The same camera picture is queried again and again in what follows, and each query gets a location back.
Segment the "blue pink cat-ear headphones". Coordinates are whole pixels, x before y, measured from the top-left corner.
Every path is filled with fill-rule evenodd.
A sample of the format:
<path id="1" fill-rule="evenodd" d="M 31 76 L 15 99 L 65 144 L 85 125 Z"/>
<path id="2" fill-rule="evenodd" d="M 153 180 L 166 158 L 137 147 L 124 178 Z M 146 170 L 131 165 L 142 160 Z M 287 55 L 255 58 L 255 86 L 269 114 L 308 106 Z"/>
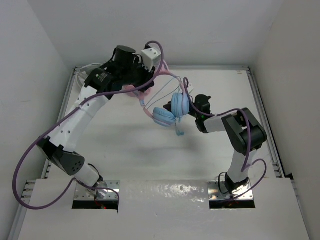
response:
<path id="1" fill-rule="evenodd" d="M 189 90 L 189 84 L 185 86 L 180 76 L 176 76 L 171 73 L 166 62 L 163 65 L 164 66 L 162 66 L 160 70 L 160 75 L 172 77 L 172 79 L 166 83 L 163 88 L 166 87 L 172 80 L 177 80 L 179 82 L 177 92 L 175 90 L 172 92 L 171 101 L 168 103 L 168 106 L 170 107 L 169 110 L 165 109 L 165 107 L 155 107 L 151 113 L 147 107 L 148 104 L 145 103 L 145 93 L 133 91 L 131 94 L 135 98 L 138 98 L 139 104 L 144 113 L 156 124 L 163 127 L 171 127 L 172 125 L 176 125 L 177 122 L 180 122 L 182 117 L 189 113 L 190 103 L 187 94 Z"/>

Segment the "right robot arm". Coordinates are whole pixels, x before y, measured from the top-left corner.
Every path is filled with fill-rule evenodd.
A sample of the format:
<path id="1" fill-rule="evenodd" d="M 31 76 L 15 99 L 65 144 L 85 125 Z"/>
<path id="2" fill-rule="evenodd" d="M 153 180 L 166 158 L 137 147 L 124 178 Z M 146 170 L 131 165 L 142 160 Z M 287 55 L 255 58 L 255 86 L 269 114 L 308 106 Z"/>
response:
<path id="1" fill-rule="evenodd" d="M 203 134 L 226 132 L 234 149 L 230 168 L 224 177 L 226 192 L 231 194 L 249 181 L 251 156 L 267 141 L 267 134 L 248 108 L 214 116 L 210 99 L 210 96 L 199 94 L 195 100 L 188 100 L 183 99 L 181 93 L 175 93 L 163 107 L 175 117 L 187 114 L 194 117 L 197 129 Z"/>

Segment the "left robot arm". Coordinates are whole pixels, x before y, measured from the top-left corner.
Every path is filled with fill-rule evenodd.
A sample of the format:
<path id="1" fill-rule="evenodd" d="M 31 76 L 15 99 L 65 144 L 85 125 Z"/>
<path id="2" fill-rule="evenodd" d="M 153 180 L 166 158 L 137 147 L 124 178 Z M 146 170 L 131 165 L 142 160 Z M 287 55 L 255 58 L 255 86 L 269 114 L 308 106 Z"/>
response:
<path id="1" fill-rule="evenodd" d="M 43 137 L 37 144 L 45 156 L 67 175 L 86 186 L 95 187 L 102 177 L 94 171 L 85 158 L 76 153 L 77 143 L 98 111 L 112 99 L 114 92 L 124 86 L 134 86 L 141 92 L 154 86 L 151 82 L 161 52 L 146 46 L 141 53 L 119 45 L 112 58 L 87 73 L 78 98 L 65 121 Z"/>

